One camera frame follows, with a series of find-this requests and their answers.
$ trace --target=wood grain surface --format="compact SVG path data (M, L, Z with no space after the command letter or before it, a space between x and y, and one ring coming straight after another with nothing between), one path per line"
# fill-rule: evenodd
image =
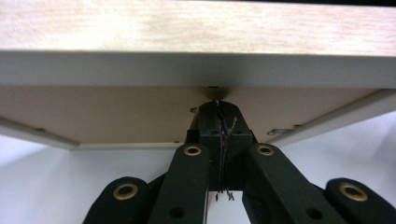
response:
M0 3L0 50L396 56L396 8L207 1Z

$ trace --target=brass ring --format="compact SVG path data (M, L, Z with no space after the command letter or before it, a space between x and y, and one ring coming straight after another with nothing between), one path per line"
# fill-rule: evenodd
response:
M340 187L338 189L343 193L345 196L347 196L349 199L356 201L356 202L365 202L369 198L362 189L356 187L353 184L348 184L348 183L341 183ZM347 192L347 189L354 189L356 190L359 194L353 194Z
M275 154L274 150L269 147L257 147L257 152L264 155L264 156L272 156Z
M201 152L202 150L198 147L186 147L184 149L184 154L188 156L198 156Z
M120 190L123 188L131 188L132 190L127 193L121 193ZM137 185L135 185L133 183L121 184L116 189L114 189L113 196L115 199L120 200L120 201L128 200L130 198L133 198L136 195L137 190L138 190Z

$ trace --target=white wall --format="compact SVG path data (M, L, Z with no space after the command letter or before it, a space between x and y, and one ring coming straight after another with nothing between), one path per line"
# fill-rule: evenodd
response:
M357 179L396 205L396 113L282 150L313 183ZM122 176L150 181L174 150L67 151L0 136L0 223L80 223L103 188ZM248 223L241 194L212 202L208 223Z

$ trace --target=beige panel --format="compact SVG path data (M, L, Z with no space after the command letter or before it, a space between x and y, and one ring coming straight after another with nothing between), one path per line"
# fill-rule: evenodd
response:
M373 92L356 89L231 88L260 141L274 128L305 124ZM0 87L0 117L80 143L182 142L190 108L209 101L208 88Z
M396 56L394 7L3 0L0 14L0 49Z

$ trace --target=black mechanical arm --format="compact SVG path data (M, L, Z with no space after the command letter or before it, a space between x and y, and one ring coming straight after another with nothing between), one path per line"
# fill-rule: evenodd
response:
M239 108L201 105L168 172L149 184L123 177L93 203L84 223L206 223L209 191L243 191L251 223L396 223L396 210L357 181L311 184L277 147L260 144Z

